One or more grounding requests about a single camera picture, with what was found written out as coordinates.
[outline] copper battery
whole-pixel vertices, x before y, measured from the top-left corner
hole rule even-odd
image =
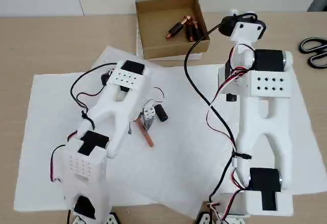
[[[195,21],[195,20],[192,21],[192,25],[193,25],[193,32],[195,35],[195,40],[198,41],[203,36],[203,32],[202,32],[201,28],[199,27],[199,23],[197,21]]]
[[[172,38],[175,36],[178,32],[180,32],[181,29],[183,29],[185,23],[190,20],[191,17],[189,15],[184,16],[184,19],[181,22],[176,23],[169,31],[168,35],[166,36],[167,39]]]

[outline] cardboard box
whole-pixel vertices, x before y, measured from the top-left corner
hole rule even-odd
[[[194,42],[186,38],[185,28],[172,39],[167,40],[168,31],[184,15],[190,15],[207,32],[199,0],[148,0],[136,1],[136,13],[145,59],[183,55]],[[193,50],[193,53],[206,52],[210,38],[207,36]]]

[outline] wooden table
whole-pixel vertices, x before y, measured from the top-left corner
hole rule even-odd
[[[205,13],[208,28],[221,21],[223,13]],[[260,13],[268,26],[257,48],[289,50],[311,117],[313,130],[327,162],[327,70],[314,70],[308,56],[298,53],[298,43],[307,36],[327,38],[327,13]],[[135,52],[135,15],[48,18],[0,18],[0,223],[64,224],[66,212],[18,213],[13,211],[21,142],[34,74],[81,72],[88,69],[111,45]],[[232,43],[218,31],[201,61],[190,64],[223,63]],[[181,65],[169,61],[165,66]],[[248,223],[326,223],[327,194],[294,197],[295,215],[252,217]],[[164,206],[115,208],[122,223],[192,223]]]

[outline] scissor handle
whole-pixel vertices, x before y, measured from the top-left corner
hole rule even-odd
[[[317,42],[320,43],[320,45],[306,49],[304,48],[304,45],[308,42]],[[298,50],[303,54],[321,52],[324,49],[327,50],[327,40],[321,37],[309,37],[307,39],[304,39],[298,46]]]
[[[325,69],[327,68],[327,64],[319,65],[319,64],[315,64],[314,62],[316,59],[321,59],[326,56],[327,56],[327,52],[320,52],[317,55],[313,55],[308,59],[308,65],[314,69]]]

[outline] white robotic arm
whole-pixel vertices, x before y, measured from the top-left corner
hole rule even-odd
[[[150,71],[134,61],[119,61],[98,102],[63,149],[65,201],[87,223],[104,223],[110,213],[107,160],[113,159],[145,103]],[[102,135],[97,124],[114,117],[114,133]]]
[[[292,141],[289,135],[289,105],[291,98],[292,54],[280,50],[255,50],[252,43],[260,39],[266,26],[260,20],[236,20],[230,30],[230,39],[236,42],[230,63],[219,69],[222,84],[230,71],[242,66],[249,71],[232,81],[224,90],[227,101],[240,101],[240,128],[236,138],[237,153],[252,155],[261,135],[266,136],[275,156],[275,167],[251,168],[251,160],[235,157],[233,165],[246,187],[239,193],[230,209],[236,215],[293,214],[292,195],[287,192],[292,182]],[[268,101],[268,114],[259,112],[261,100]],[[218,212],[224,212],[231,194],[221,196]]]

